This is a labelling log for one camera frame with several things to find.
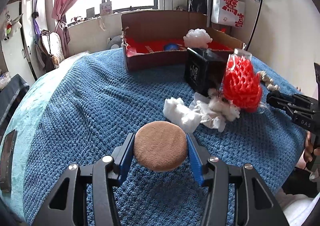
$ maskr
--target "white paper bag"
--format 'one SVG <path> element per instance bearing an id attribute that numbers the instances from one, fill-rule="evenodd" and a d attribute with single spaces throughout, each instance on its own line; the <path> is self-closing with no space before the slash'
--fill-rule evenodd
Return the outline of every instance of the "white paper bag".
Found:
<path id="1" fill-rule="evenodd" d="M 244 24 L 245 3 L 239 0 L 213 0 L 211 22 L 232 27 Z"/>

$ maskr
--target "blue knit blanket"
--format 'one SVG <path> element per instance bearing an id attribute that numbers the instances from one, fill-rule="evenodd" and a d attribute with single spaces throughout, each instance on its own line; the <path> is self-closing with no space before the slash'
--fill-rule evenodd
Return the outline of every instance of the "blue knit blanket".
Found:
<path id="1" fill-rule="evenodd" d="M 193 90 L 184 82 L 184 66 L 168 66 L 128 74 L 122 49 L 79 59 L 52 95 L 36 129 L 24 180 L 25 219 L 32 223 L 46 195 L 73 162 L 93 164 L 111 154 L 129 132 L 165 120 L 164 100 L 181 97 L 186 105 Z M 296 90 L 267 65 L 252 59 L 281 87 Z M 263 87 L 263 101 L 268 91 Z M 268 107 L 264 113 L 241 112 L 219 133 L 203 125 L 194 135 L 208 151 L 227 164 L 252 163 L 273 192 L 288 177 L 299 156 L 304 132 L 284 112 Z M 88 187 L 88 222 L 94 225 L 92 188 Z M 193 179 L 188 159 L 171 172 L 156 173 L 132 162 L 124 184 L 115 191 L 122 225 L 199 225 L 206 188 Z M 232 202 L 228 225 L 232 224 Z"/>

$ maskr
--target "cardboard box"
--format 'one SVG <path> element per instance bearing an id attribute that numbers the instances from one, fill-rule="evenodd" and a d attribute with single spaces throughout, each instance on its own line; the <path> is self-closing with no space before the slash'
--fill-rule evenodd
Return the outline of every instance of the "cardboard box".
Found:
<path id="1" fill-rule="evenodd" d="M 187 11 L 135 11 L 121 16 L 123 29 L 124 64 L 128 71 L 147 69 L 157 66 L 184 64 L 188 58 L 186 50 L 161 51 L 137 54 L 128 57 L 126 53 L 126 37 L 136 42 L 183 39 L 190 29 L 203 28 L 213 41 L 234 48 L 243 48 L 244 43 L 223 32 L 206 27 L 207 17 L 200 13 Z"/>

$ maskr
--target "smartphone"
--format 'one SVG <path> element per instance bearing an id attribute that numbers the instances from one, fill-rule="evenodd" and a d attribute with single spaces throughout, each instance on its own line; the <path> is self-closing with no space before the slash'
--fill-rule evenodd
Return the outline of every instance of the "smartphone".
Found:
<path id="1" fill-rule="evenodd" d="M 17 131 L 14 129 L 4 138 L 0 158 L 0 190 L 11 192 L 11 171 L 14 145 L 17 139 Z"/>

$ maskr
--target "windowsill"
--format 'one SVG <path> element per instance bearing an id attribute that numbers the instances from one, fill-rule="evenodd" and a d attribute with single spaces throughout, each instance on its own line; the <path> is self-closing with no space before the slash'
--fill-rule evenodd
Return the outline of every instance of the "windowsill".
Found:
<path id="1" fill-rule="evenodd" d="M 118 15 L 118 14 L 123 14 L 123 13 L 129 13 L 129 12 L 135 12 L 135 11 L 149 11 L 149 10 L 159 10 L 159 9 L 137 9 L 137 10 L 133 10 L 133 11 L 121 11 L 121 12 L 115 12 L 113 14 L 110 14 L 110 15 L 106 15 L 106 16 L 97 16 L 97 17 L 94 17 L 92 19 L 89 19 L 89 20 L 84 20 L 82 22 L 78 22 L 78 23 L 74 23 L 74 24 L 71 24 L 70 26 L 68 26 L 68 29 L 71 28 L 71 27 L 75 27 L 75 26 L 78 26 L 82 23 L 86 23 L 88 21 L 92 21 L 92 20 L 97 20 L 99 18 L 106 18 L 106 17 L 111 17 L 111 16 L 115 16 L 115 15 Z"/>

